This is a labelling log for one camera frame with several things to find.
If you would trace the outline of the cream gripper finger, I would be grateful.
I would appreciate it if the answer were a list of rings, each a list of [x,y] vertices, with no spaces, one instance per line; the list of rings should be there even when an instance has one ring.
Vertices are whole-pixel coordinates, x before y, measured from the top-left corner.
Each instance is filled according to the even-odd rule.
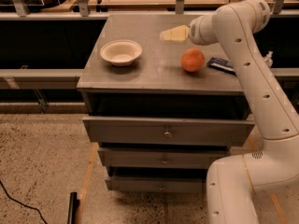
[[[186,25],[180,25],[160,33],[160,39],[163,41],[185,41],[188,38],[189,28]]]

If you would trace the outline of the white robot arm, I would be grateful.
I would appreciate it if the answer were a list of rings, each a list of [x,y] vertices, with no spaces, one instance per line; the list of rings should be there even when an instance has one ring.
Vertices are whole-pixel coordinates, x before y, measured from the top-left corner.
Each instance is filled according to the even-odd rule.
[[[214,161],[206,176],[209,224],[259,224],[253,196],[299,183],[299,116],[253,35],[270,20],[264,0],[245,0],[200,16],[180,32],[195,45],[218,43],[231,62],[263,138],[262,152]]]

